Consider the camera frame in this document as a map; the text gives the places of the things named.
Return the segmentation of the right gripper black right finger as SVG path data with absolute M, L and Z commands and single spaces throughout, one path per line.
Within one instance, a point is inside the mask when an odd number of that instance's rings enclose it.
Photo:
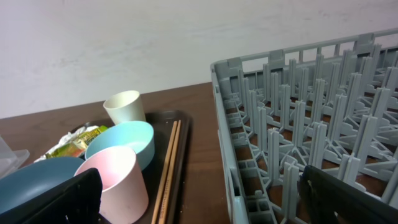
M 350 223 L 397 223 L 397 209 L 314 166 L 304 168 L 298 191 L 311 223 L 338 223 L 337 215 Z

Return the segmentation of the pink cup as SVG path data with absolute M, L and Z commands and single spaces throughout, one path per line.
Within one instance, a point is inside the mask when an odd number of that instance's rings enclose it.
M 137 155 L 128 146 L 112 146 L 88 158 L 75 172 L 99 171 L 103 190 L 99 213 L 110 223 L 134 223 L 146 212 L 149 196 Z

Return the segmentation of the dark blue plate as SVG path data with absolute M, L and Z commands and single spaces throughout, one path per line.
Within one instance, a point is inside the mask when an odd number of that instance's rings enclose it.
M 1 179 L 1 213 L 71 179 L 82 165 L 78 157 L 55 157 L 25 166 Z

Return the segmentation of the light blue bowl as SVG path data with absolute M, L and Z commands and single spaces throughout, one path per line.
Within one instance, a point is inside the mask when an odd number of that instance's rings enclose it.
M 128 146 L 137 155 L 141 170 L 153 160 L 155 154 L 154 128 L 145 121 L 128 121 L 108 128 L 92 140 L 85 152 L 85 159 L 97 152 L 113 147 Z

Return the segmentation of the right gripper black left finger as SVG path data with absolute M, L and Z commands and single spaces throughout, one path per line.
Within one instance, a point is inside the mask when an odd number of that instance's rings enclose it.
M 103 184 L 90 168 L 1 214 L 1 223 L 98 223 Z

